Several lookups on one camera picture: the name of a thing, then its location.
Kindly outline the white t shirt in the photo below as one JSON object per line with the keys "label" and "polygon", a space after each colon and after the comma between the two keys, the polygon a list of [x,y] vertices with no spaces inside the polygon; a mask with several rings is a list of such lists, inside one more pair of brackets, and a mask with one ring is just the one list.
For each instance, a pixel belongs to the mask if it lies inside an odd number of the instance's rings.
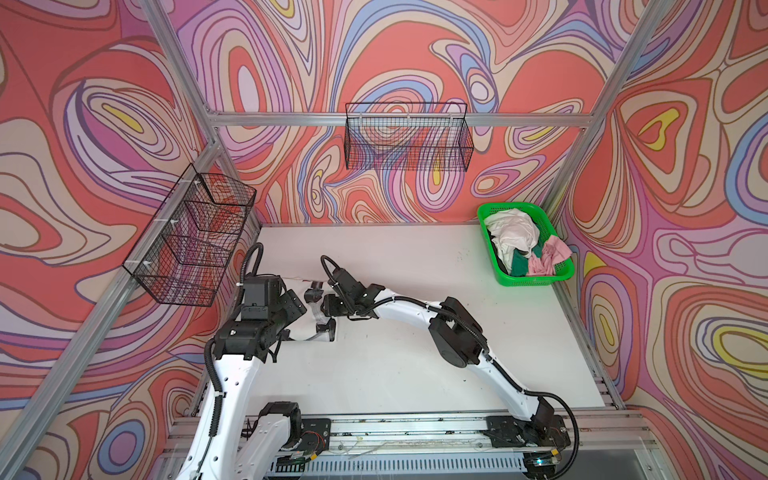
{"label": "white t shirt", "polygon": [[286,332],[282,334],[285,341],[294,342],[325,342],[316,340],[316,324],[325,323],[329,318],[321,312],[321,303],[306,303],[304,300],[304,292],[310,288],[322,288],[324,296],[331,292],[331,289],[323,282],[317,280],[307,280],[299,278],[285,278],[286,286],[289,289],[295,291],[297,296],[302,300],[307,307],[307,312],[294,323],[286,328]]}

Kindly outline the green plastic laundry basket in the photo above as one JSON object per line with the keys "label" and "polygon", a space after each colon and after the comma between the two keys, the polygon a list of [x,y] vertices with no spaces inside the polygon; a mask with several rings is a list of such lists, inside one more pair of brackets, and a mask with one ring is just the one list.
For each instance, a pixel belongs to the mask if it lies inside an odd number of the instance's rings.
{"label": "green plastic laundry basket", "polygon": [[478,221],[480,223],[482,236],[487,247],[497,282],[505,287],[543,286],[570,279],[575,271],[571,257],[565,262],[557,265],[556,274],[551,277],[512,277],[509,275],[508,268],[511,266],[513,255],[505,255],[497,251],[497,248],[492,241],[492,237],[485,227],[484,220],[493,213],[514,208],[527,213],[538,227],[540,235],[537,245],[543,246],[546,240],[552,235],[559,237],[544,210],[534,204],[524,202],[486,203],[478,207]]}

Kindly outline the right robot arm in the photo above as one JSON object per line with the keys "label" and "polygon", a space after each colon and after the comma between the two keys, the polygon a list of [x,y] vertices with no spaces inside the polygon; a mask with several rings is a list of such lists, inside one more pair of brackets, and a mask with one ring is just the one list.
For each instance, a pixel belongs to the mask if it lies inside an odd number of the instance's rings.
{"label": "right robot arm", "polygon": [[429,302],[401,295],[379,284],[364,285],[327,255],[320,262],[333,290],[322,301],[325,316],[399,321],[427,331],[444,361],[471,371],[506,407],[506,415],[486,418],[482,434],[492,447],[526,447],[529,479],[560,479],[574,466],[581,439],[573,410],[560,396],[528,389],[510,374],[458,299]]}

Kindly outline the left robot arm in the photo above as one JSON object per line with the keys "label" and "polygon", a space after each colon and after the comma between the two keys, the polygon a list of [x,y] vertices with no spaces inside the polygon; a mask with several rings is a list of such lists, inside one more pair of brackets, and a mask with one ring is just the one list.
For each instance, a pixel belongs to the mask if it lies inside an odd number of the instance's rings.
{"label": "left robot arm", "polygon": [[247,250],[235,305],[204,347],[208,392],[179,479],[261,479],[273,465],[303,466],[328,449],[329,420],[303,420],[295,401],[269,401],[247,419],[255,380],[284,343],[336,337],[335,319],[321,309],[322,283],[307,282],[298,295],[260,272],[263,254],[260,242]]}

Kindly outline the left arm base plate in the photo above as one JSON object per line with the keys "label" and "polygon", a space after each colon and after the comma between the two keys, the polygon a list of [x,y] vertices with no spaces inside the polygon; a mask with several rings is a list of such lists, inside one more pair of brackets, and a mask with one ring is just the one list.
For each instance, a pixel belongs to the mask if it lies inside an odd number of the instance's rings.
{"label": "left arm base plate", "polygon": [[290,420],[288,441],[280,448],[280,452],[320,454],[329,447],[331,427],[330,418]]}

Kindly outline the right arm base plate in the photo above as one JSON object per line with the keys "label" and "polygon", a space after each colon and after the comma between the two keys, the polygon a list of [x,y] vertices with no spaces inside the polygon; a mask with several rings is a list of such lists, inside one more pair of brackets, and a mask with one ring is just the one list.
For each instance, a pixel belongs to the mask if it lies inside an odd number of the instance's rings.
{"label": "right arm base plate", "polygon": [[555,448],[565,449],[572,444],[565,422],[560,415],[554,415],[548,425],[526,422],[513,416],[488,416],[487,436],[494,448]]}

